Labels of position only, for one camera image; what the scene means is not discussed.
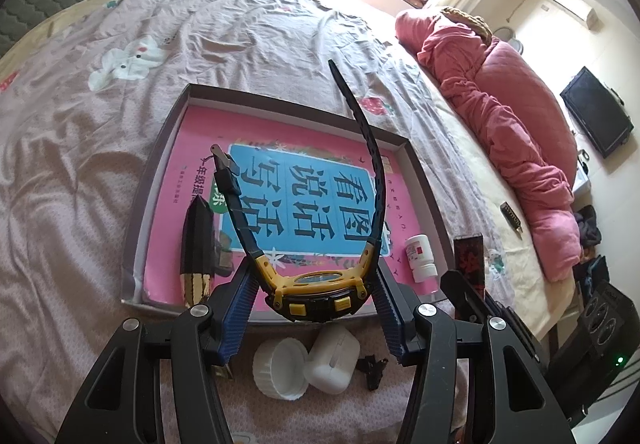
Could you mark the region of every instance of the air conditioner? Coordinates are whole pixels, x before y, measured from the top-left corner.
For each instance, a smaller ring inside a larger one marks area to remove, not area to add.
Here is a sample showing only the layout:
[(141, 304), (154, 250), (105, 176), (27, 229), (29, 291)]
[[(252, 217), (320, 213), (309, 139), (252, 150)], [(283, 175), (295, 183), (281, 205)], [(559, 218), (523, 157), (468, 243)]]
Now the air conditioner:
[(553, 0), (591, 30), (598, 22), (596, 11), (582, 0)]

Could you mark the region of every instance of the pink pillow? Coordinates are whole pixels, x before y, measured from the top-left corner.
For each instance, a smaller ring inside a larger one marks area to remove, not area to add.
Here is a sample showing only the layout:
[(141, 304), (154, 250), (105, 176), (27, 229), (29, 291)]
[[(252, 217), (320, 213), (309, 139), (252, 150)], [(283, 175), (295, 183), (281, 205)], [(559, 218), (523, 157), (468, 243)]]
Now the pink pillow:
[(474, 77), (481, 91), (509, 106), (540, 147), (545, 162), (574, 185), (578, 152), (556, 97), (509, 43), (494, 38)]

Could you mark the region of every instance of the yellow watch button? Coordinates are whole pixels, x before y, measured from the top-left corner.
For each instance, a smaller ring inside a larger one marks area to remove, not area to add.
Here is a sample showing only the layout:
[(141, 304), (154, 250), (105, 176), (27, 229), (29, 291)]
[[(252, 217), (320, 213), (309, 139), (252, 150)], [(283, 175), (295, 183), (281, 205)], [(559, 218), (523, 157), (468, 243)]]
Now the yellow watch button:
[(347, 296), (346, 298), (340, 298), (334, 300), (334, 307), (336, 312), (340, 312), (341, 310), (346, 310), (351, 308), (351, 298)]
[(290, 303), (289, 312), (292, 316), (306, 316), (306, 306), (303, 303)]

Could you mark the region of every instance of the white bottle cap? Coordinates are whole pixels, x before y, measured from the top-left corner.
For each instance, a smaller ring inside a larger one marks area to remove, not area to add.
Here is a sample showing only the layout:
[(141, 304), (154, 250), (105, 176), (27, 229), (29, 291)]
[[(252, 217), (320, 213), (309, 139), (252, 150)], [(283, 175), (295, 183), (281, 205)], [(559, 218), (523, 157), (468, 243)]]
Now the white bottle cap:
[(265, 341), (254, 354), (254, 381), (258, 390), (274, 399), (302, 397), (309, 386), (303, 372), (307, 355), (305, 345), (297, 339)]
[(360, 354), (360, 343), (336, 323), (325, 325), (306, 358), (305, 377), (309, 384), (326, 394), (344, 392)]
[(429, 276), (437, 276), (438, 269), (432, 263), (425, 263), (424, 265), (416, 266), (411, 270), (411, 274), (414, 275), (415, 283), (421, 283)]

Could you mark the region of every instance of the blue title panel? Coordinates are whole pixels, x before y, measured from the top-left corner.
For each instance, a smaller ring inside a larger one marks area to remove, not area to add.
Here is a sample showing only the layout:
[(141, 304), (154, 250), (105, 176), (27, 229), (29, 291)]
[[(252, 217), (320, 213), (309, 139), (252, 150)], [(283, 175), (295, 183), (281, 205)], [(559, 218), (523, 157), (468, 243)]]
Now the blue title panel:
[[(358, 256), (371, 231), (375, 191), (363, 168), (232, 144), (241, 202), (258, 246), (280, 254)], [(228, 213), (222, 232), (242, 250)], [(389, 254), (384, 236), (380, 255)]]

